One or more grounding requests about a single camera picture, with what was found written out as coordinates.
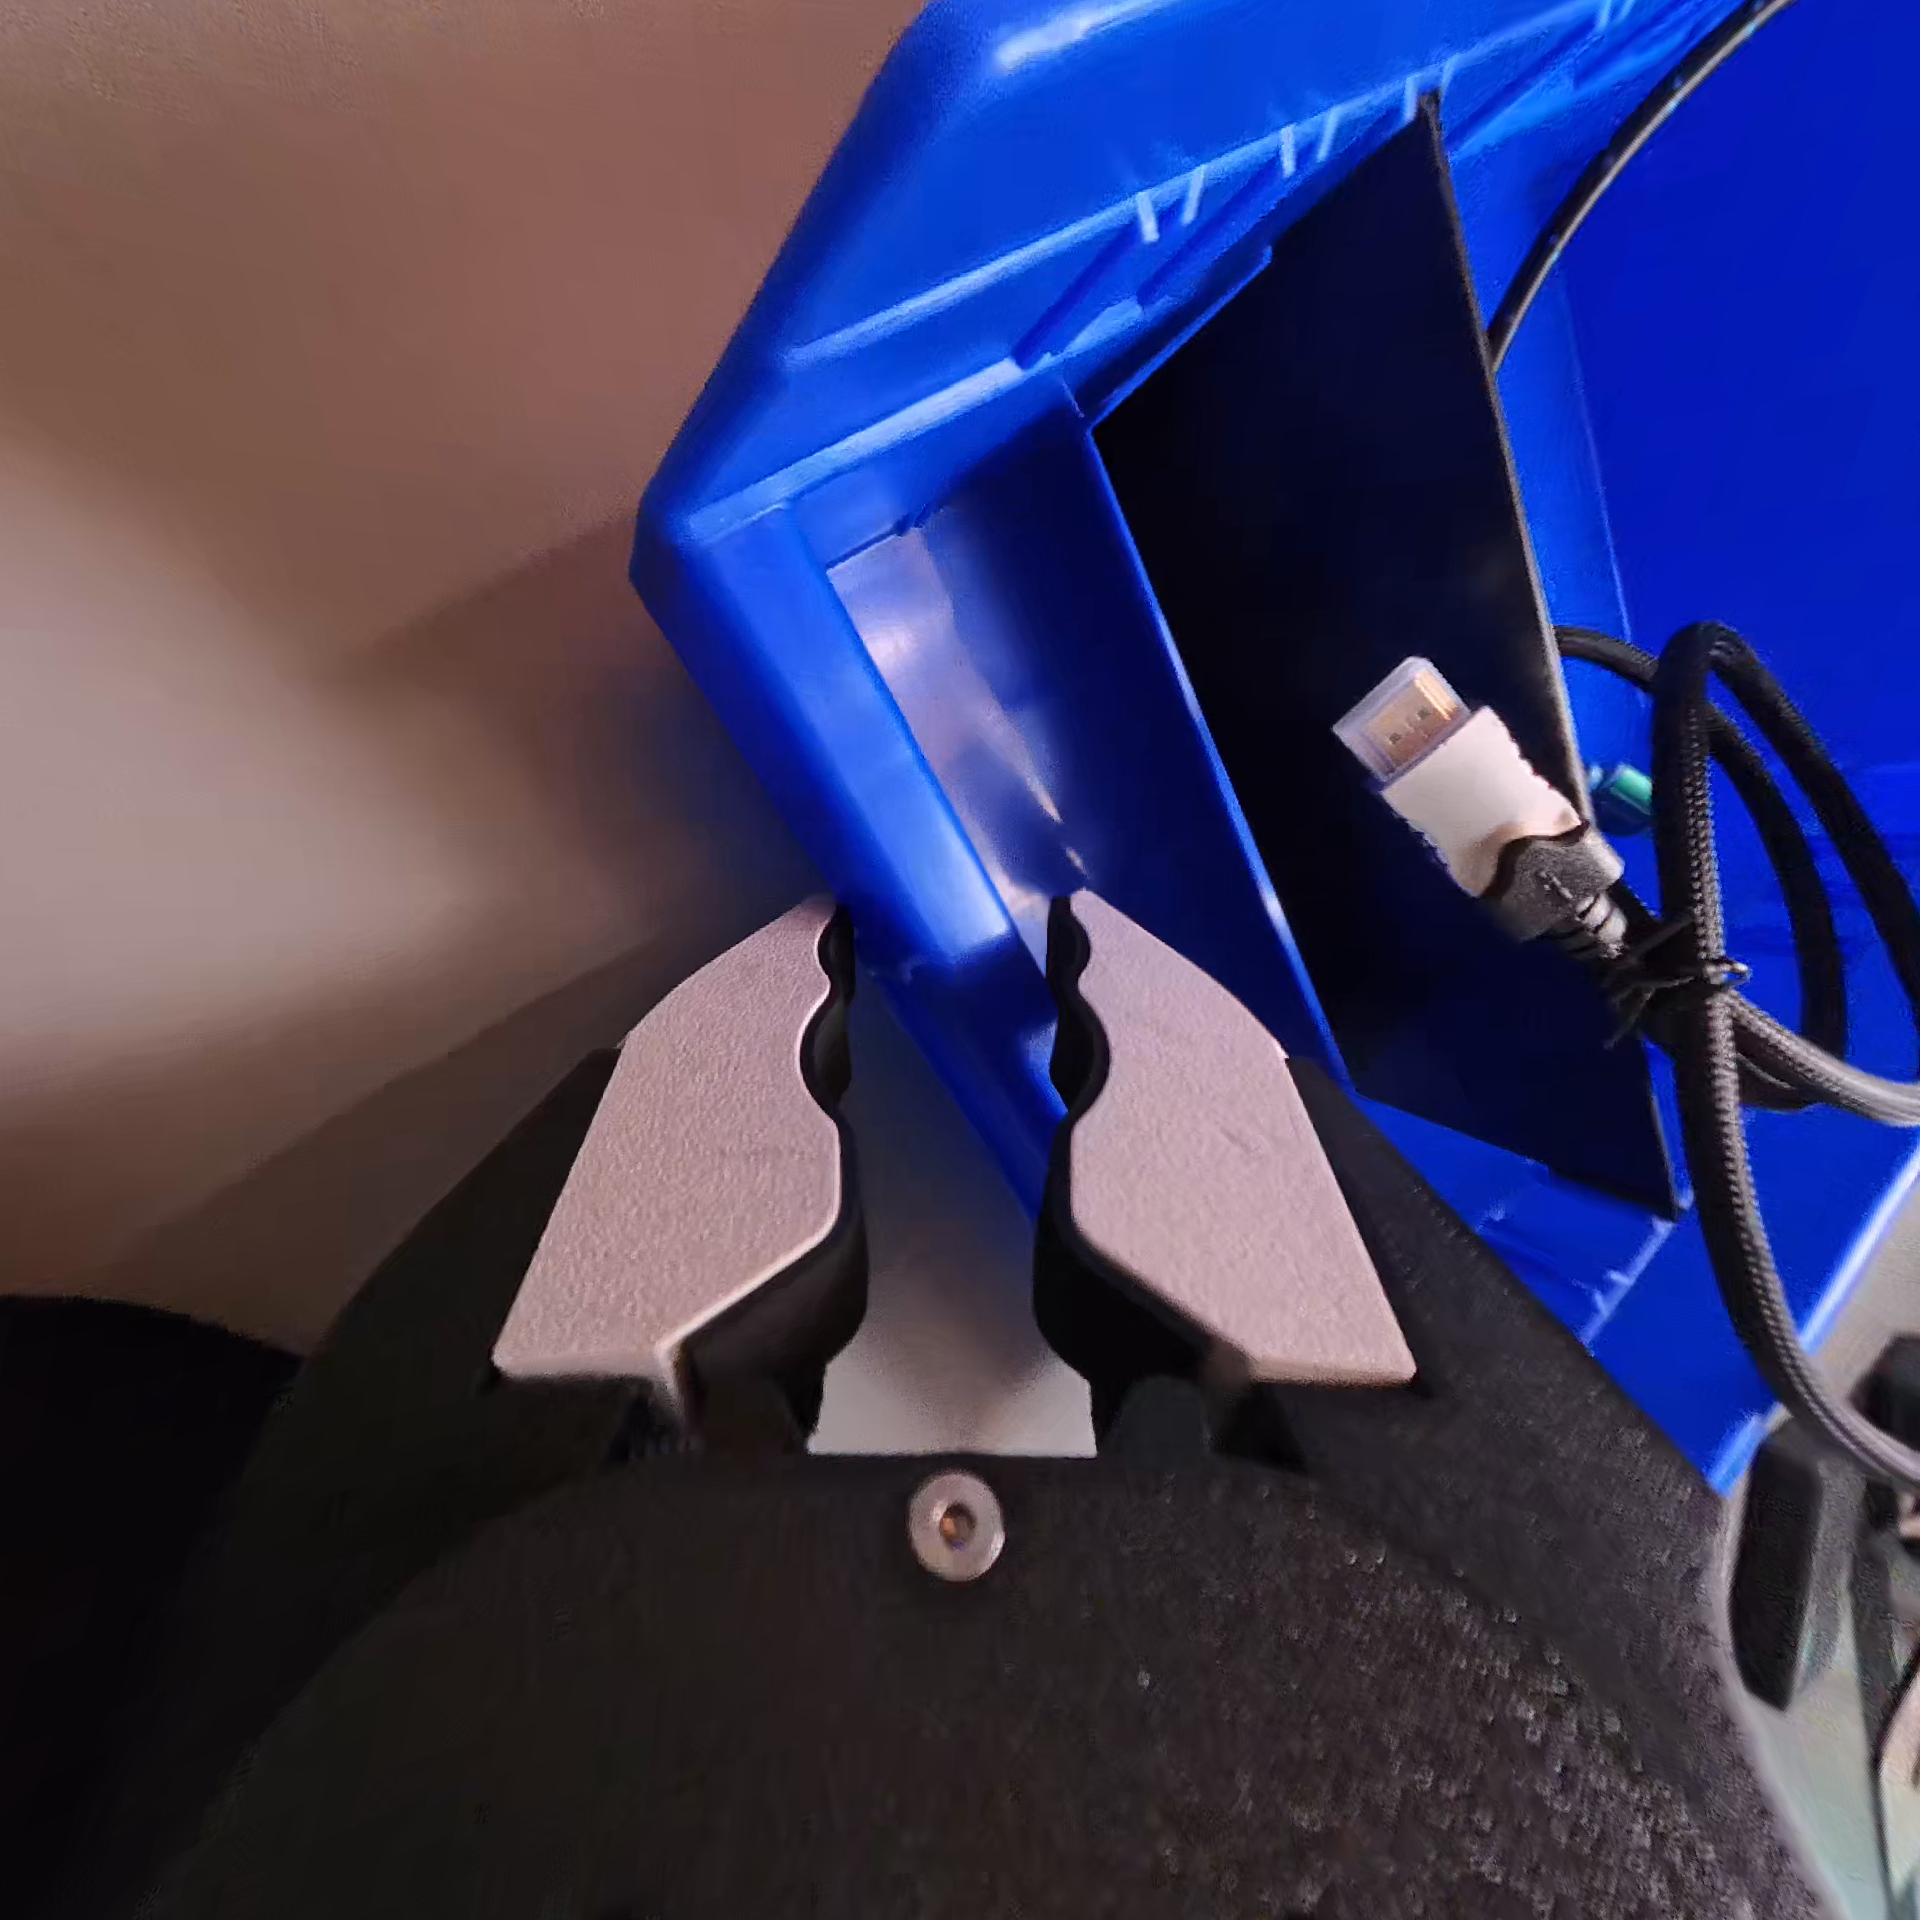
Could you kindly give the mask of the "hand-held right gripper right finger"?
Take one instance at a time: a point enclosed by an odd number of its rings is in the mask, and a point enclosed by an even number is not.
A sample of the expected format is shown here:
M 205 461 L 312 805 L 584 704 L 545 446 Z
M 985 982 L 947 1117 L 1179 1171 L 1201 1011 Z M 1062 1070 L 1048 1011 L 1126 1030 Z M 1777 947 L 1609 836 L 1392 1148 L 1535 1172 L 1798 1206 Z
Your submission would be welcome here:
M 1101 896 L 1047 915 L 1058 1014 L 1035 1316 L 1096 1444 L 1170 1392 L 1207 1444 L 1295 1406 L 1399 1408 L 1419 1362 L 1267 1026 Z

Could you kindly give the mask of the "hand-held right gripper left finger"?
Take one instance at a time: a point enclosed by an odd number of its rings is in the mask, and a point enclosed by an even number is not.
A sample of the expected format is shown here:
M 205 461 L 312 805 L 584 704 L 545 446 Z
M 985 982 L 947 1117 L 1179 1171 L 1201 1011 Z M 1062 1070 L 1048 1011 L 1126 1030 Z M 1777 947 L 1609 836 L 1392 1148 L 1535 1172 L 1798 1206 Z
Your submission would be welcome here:
M 855 942 L 805 899 L 623 1038 L 490 1349 L 509 1385 L 621 1385 L 709 1449 L 805 1449 L 867 1310 L 843 1115 Z

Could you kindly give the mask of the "blue storage bin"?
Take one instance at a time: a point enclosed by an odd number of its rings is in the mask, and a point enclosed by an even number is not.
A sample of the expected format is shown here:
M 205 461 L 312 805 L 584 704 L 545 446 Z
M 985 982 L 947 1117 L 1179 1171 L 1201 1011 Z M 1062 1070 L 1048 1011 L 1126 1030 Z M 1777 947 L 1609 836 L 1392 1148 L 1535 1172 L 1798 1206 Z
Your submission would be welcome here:
M 1914 875 L 1914 4 L 930 4 L 640 501 L 641 603 L 1027 1209 L 1087 885 L 1337 1059 L 1095 429 L 1438 100 L 1550 617 L 1746 632 Z M 1361 1096 L 1720 1492 L 1775 1408 L 1697 1228 Z

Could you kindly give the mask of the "black bin divider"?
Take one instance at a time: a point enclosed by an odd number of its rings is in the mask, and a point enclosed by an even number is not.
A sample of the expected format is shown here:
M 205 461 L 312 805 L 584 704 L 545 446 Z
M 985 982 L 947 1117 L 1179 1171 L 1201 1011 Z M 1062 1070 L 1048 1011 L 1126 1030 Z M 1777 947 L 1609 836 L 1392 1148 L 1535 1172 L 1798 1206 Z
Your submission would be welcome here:
M 1431 94 L 1095 449 L 1354 1091 L 1675 1217 L 1643 1048 L 1592 974 L 1506 930 L 1337 739 L 1427 661 L 1503 723 L 1546 826 L 1592 828 Z

